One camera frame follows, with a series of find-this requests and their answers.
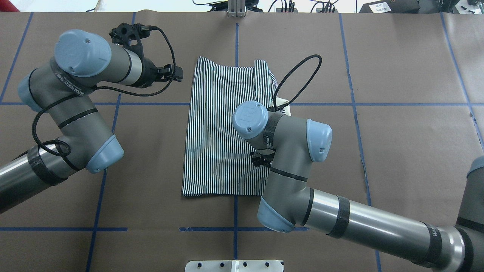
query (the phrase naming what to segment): metal bracket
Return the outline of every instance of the metal bracket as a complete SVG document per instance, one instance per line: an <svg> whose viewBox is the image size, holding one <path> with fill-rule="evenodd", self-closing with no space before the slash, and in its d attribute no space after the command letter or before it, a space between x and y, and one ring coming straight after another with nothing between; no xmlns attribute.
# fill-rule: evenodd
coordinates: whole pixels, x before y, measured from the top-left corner
<svg viewBox="0 0 484 272"><path fill-rule="evenodd" d="M245 0L228 0L228 17L245 17Z"/></svg>
<svg viewBox="0 0 484 272"><path fill-rule="evenodd" d="M185 272L284 272L284 262L278 260L189 261Z"/></svg>

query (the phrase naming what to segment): white metal plate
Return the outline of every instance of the white metal plate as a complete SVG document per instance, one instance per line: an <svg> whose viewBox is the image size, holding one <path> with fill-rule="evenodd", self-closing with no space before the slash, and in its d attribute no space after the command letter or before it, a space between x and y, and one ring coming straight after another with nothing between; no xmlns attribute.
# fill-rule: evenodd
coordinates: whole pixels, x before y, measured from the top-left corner
<svg viewBox="0 0 484 272"><path fill-rule="evenodd" d="M284 272L278 260L210 260L189 261L185 272Z"/></svg>

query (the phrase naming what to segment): light blue joint cap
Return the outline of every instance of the light blue joint cap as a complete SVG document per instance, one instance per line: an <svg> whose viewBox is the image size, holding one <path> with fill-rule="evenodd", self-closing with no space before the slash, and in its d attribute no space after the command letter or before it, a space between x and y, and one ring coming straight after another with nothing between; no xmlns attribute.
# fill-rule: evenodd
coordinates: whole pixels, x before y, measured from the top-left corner
<svg viewBox="0 0 484 272"><path fill-rule="evenodd" d="M262 197L260 198L257 219L264 226L278 232L291 232L296 226L276 212Z"/></svg>
<svg viewBox="0 0 484 272"><path fill-rule="evenodd" d="M111 61L111 47L103 37L78 29L62 33L54 51L59 67L73 76L98 75Z"/></svg>
<svg viewBox="0 0 484 272"><path fill-rule="evenodd" d="M245 101L235 109L232 125L240 137L252 139L264 130L268 119L269 113L261 103Z"/></svg>
<svg viewBox="0 0 484 272"><path fill-rule="evenodd" d="M42 110L42 108L37 105L36 101L33 99L29 88L29 79L31 74L32 73L24 77L24 79L18 84L17 92L24 104L29 106L33 111L39 112Z"/></svg>
<svg viewBox="0 0 484 272"><path fill-rule="evenodd" d="M101 148L89 160L86 169L95 174L113 163L120 160L124 155L124 150L116 139L116 135L111 136Z"/></svg>
<svg viewBox="0 0 484 272"><path fill-rule="evenodd" d="M469 172L467 173L467 176L466 178L474 171L476 171L477 169L479 168L482 168L484 167L484 156L481 156L477 159L475 159L473 162L472 162L472 165L470 165L470 170Z"/></svg>
<svg viewBox="0 0 484 272"><path fill-rule="evenodd" d="M308 119L306 122L306 137L309 155L313 162L324 162L328 156L333 139L330 126Z"/></svg>

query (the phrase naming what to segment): black device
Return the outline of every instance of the black device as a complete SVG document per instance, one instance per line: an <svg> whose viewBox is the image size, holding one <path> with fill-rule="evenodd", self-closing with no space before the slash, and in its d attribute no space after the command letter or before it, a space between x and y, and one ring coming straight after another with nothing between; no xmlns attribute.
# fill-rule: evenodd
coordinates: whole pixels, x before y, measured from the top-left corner
<svg viewBox="0 0 484 272"><path fill-rule="evenodd" d="M419 10L417 0L383 0L364 4L359 13L419 13Z"/></svg>

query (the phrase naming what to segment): black tape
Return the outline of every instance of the black tape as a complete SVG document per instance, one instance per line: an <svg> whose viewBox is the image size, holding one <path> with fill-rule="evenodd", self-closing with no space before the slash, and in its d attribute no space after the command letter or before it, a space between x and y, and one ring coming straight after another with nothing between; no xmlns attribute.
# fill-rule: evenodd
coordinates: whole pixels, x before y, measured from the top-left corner
<svg viewBox="0 0 484 272"><path fill-rule="evenodd" d="M64 152L62 150L62 147L60 144L56 143L56 149L57 149L57 152ZM61 156L61 158L64 160L65 164L67 164L72 170L74 171L81 171L82 169L79 169L77 168L68 158L67 156Z"/></svg>
<svg viewBox="0 0 484 272"><path fill-rule="evenodd" d="M288 172L285 172L285 171L276 169L274 167L271 167L271 171L274 172L274 173L277 173L279 175L288 177L288 178L292 178L292 179L295 179L295 180L307 182L307 178L305 178L305 177L301 177L301 176L298 176L298 175L294 175L294 174L291 174L291 173L288 173Z"/></svg>
<svg viewBox="0 0 484 272"><path fill-rule="evenodd" d="M262 134L264 144L267 146L267 148L270 148L270 149L274 148L274 145L272 142L274 141L275 128L283 115L284 114L281 113L280 111L276 111L272 113L272 115L269 117L269 120L267 120L267 125L264 128L264 133Z"/></svg>
<svg viewBox="0 0 484 272"><path fill-rule="evenodd" d="M456 272L469 272L472 268L472 263L474 262L474 246L472 245L472 240L470 239L469 235L463 230L462 228L455 227L457 231L462 236L462 240L464 241L464 261L460 266L459 270Z"/></svg>
<svg viewBox="0 0 484 272"><path fill-rule="evenodd" d="M128 53L128 51L126 49L124 51L126 51L126 54L128 54L128 58L129 58L129 68L128 68L128 72L126 73L126 75L120 81L117 81L115 83L119 83L119 82L125 80L129 76L129 73L131 72L131 56L129 55L129 53Z"/></svg>
<svg viewBox="0 0 484 272"><path fill-rule="evenodd" d="M88 109L84 112L81 112L75 116L72 116L71 118L65 120L64 122L60 123L58 125L59 129L62 129L63 127L67 126L68 124L78 120L78 119L81 119L82 117L86 116L86 115L89 115L91 113L94 113L94 112L98 112L98 110L96 108L92 108L92 109Z"/></svg>
<svg viewBox="0 0 484 272"><path fill-rule="evenodd" d="M430 235L430 243L428 246L427 253L423 257L422 260L418 262L413 262L414 264L422 264L424 262L428 263L437 263L437 260L442 253L442 236L440 235L440 231L436 226L427 224L422 222L428 229L428 233Z"/></svg>
<svg viewBox="0 0 484 272"><path fill-rule="evenodd" d="M306 225L307 219L309 218L309 214L311 213L311 209L313 208L313 201L314 201L314 189L310 188L311 192L309 193L309 204L307 205L306 215L304 216L304 220L301 223L301 226Z"/></svg>
<svg viewBox="0 0 484 272"><path fill-rule="evenodd" d="M60 178L56 174L54 174L52 171L47 169L47 167L44 164L44 161L40 157L39 153L39 147L34 146L27 152L27 160L29 161L29 165L32 169L32 171L37 175L37 177L40 178L43 182L54 186L57 185L66 179Z"/></svg>
<svg viewBox="0 0 484 272"><path fill-rule="evenodd" d="M473 229L478 232L484 233L484 225L481 223L477 223L475 221L463 218L463 217L457 217L457 222L455 223L456 225L461 225L463 227L468 227L470 229Z"/></svg>
<svg viewBox="0 0 484 272"><path fill-rule="evenodd" d="M346 197L337 196L338 197L338 216L336 218L336 223L333 226L333 229L330 233L326 234L330 237L339 239L345 233L348 224L349 224L349 213L350 213L350 204L349 200Z"/></svg>
<svg viewBox="0 0 484 272"><path fill-rule="evenodd" d="M64 84L66 88L75 92L77 95L84 96L94 92L93 89L77 82L75 79L72 78L70 74L62 70L54 58L50 59L50 69L52 69L52 72L54 73L56 78L60 82L62 82L62 84Z"/></svg>

